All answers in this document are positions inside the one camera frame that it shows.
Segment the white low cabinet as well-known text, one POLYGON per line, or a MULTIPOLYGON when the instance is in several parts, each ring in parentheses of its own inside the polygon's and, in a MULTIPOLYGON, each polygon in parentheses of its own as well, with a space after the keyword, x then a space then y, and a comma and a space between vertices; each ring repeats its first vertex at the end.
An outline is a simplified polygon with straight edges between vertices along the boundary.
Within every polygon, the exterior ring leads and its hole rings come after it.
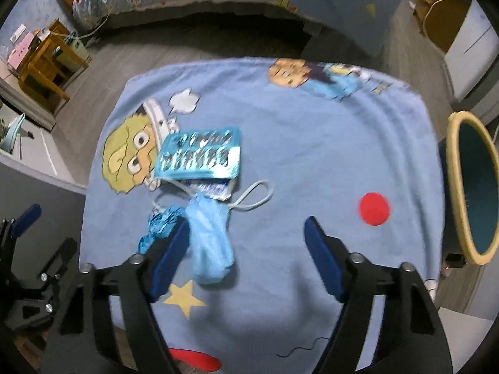
POLYGON ((1 80, 1 100, 9 108, 9 111, 1 109, 1 117, 7 118, 7 124, 25 114, 11 157, 34 176, 85 194, 85 184, 75 180, 51 135, 55 118, 4 79, 1 80))

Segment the teal bin with yellow rim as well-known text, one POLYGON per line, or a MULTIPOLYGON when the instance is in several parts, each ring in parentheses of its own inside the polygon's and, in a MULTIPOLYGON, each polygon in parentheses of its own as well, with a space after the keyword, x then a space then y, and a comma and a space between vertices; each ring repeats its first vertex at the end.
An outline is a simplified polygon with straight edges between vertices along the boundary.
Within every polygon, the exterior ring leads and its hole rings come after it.
POLYGON ((442 257, 450 268, 485 265, 498 250, 498 153, 484 124, 454 112, 439 143, 445 192, 442 257))

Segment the blue cartoon blanket on table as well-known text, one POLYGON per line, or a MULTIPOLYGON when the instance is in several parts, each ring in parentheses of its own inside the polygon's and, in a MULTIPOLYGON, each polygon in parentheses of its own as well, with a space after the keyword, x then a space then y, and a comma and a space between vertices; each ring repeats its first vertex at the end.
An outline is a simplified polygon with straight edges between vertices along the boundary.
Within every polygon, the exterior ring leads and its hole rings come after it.
POLYGON ((169 132, 235 127, 240 172, 228 204, 234 262, 201 285, 189 252, 153 311, 168 346, 218 373, 309 373, 341 305, 304 243, 304 222, 376 264, 439 273, 442 167, 424 101, 386 74, 291 59, 170 65, 126 83, 99 138, 80 259, 134 254, 157 208, 189 196, 153 178, 169 132))

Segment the white air purifier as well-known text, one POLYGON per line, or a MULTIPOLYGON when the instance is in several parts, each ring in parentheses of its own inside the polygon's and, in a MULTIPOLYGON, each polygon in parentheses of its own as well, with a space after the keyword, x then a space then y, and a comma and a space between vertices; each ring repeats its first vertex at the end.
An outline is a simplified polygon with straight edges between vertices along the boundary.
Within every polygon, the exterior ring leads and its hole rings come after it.
POLYGON ((444 56, 453 96, 461 102, 486 74, 498 55, 498 35, 477 0, 444 56))

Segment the wooden bedside stool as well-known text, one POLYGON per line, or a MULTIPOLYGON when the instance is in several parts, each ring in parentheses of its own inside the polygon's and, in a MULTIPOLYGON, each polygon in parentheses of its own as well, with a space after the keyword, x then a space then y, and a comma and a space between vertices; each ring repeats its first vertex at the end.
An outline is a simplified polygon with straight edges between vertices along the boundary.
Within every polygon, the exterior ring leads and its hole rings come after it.
POLYGON ((59 19, 35 31, 18 68, 19 87, 52 115, 69 101, 69 84, 91 61, 83 41, 59 19))

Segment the pink box on stool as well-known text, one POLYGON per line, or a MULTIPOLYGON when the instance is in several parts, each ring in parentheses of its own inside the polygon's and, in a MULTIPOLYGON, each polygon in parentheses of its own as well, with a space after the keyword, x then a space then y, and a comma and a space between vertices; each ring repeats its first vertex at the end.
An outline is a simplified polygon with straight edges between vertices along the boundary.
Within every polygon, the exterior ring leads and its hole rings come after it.
POLYGON ((29 32, 20 43, 18 43, 14 49, 11 51, 10 55, 7 59, 7 64, 13 68, 17 69, 25 58, 26 54, 29 52, 29 47, 31 42, 33 41, 35 35, 29 32))

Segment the blue crumpled wrapper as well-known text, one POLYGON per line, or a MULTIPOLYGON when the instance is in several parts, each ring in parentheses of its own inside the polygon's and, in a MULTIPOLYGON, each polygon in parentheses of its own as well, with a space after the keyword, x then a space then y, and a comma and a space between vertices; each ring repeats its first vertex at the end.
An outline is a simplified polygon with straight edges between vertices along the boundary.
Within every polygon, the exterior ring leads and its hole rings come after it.
POLYGON ((147 222, 147 233, 139 239, 137 253, 146 254, 155 241, 167 238, 184 213, 185 207, 154 207, 147 222))

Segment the teal blister pack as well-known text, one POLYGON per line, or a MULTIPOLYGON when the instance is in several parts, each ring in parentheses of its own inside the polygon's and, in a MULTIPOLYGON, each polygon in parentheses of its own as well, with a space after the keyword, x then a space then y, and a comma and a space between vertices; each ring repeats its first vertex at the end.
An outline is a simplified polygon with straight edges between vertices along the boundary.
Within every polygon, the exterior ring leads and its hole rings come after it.
POLYGON ((160 180, 235 179, 240 172, 242 132, 236 127, 175 132, 157 155, 160 180))

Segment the wooden cabinet in corner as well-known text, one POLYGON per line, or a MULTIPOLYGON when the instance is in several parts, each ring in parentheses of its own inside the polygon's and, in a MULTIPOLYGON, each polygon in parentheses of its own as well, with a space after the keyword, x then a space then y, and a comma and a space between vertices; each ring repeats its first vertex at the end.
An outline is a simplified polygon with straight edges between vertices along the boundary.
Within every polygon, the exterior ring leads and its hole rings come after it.
POLYGON ((471 0, 416 0, 414 16, 421 34, 447 53, 468 14, 471 0))

